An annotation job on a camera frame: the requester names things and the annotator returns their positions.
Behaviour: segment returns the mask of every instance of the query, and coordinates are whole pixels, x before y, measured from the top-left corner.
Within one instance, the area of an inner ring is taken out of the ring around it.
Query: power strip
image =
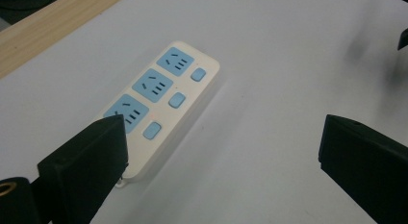
[[[158,159],[219,71],[219,63],[182,41],[171,43],[95,118],[123,114],[129,166],[116,186],[140,180]]]

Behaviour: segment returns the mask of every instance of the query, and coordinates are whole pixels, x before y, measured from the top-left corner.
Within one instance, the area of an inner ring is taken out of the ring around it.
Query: blue socket panel
[[[177,48],[171,47],[159,58],[157,65],[179,77],[189,68],[192,62],[194,62],[194,58]]]
[[[147,70],[143,76],[132,86],[132,89],[140,93],[151,102],[158,102],[160,98],[173,85],[173,81],[154,69]]]
[[[135,129],[139,122],[147,115],[149,109],[128,94],[123,94],[103,115],[104,117],[123,114],[126,134]]]

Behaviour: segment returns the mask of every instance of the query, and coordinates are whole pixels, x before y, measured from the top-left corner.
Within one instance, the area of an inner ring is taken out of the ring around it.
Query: white tabletop
[[[374,223],[320,170],[319,143],[332,113],[408,144],[408,82],[392,81],[407,14],[398,0],[122,0],[0,80],[0,179],[33,181],[183,40],[225,80],[162,170],[115,188],[92,223]]]

